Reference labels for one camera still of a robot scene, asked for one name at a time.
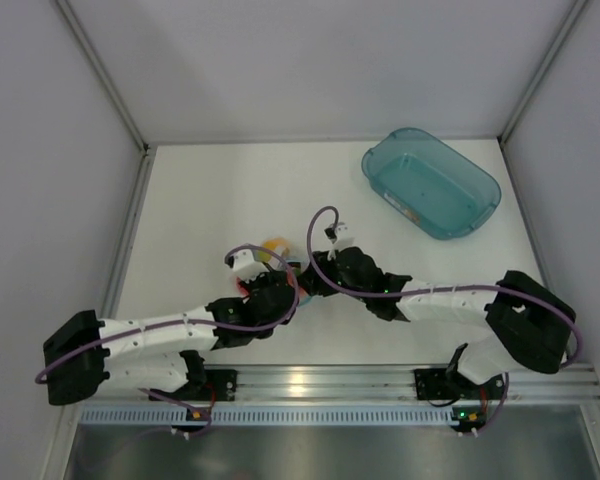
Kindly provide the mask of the yellow green fake mango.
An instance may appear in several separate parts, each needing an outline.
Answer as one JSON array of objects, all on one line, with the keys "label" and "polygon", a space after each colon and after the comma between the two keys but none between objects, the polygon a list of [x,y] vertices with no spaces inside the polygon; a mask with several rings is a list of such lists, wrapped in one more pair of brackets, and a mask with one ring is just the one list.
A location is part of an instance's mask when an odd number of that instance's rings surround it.
[{"label": "yellow green fake mango", "polygon": [[269,238],[262,242],[261,247],[265,252],[260,253],[260,259],[273,268],[281,265],[279,257],[287,260],[291,254],[291,245],[284,237]]}]

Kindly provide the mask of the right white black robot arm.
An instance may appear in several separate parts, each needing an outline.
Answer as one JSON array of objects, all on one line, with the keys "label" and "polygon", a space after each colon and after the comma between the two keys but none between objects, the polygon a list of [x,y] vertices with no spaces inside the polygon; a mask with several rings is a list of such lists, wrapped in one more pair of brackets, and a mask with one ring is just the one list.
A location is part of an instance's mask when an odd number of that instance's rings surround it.
[{"label": "right white black robot arm", "polygon": [[311,296],[360,301],[385,323],[372,338],[375,360],[446,365],[448,388],[460,397],[505,372],[559,372],[575,321],[567,304],[521,271],[479,289],[435,285],[384,271],[358,247],[313,253],[298,282]]}]

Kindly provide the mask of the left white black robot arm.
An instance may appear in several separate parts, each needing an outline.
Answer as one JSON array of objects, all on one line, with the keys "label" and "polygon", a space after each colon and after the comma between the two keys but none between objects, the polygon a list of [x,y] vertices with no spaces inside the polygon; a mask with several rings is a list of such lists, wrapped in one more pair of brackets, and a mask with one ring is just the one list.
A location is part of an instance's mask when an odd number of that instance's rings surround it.
[{"label": "left white black robot arm", "polygon": [[300,302],[291,272],[264,269],[243,288],[243,297],[162,317],[116,320],[78,312],[44,342],[45,366],[35,382],[54,406],[140,389],[195,399],[206,386],[203,353],[270,337]]}]

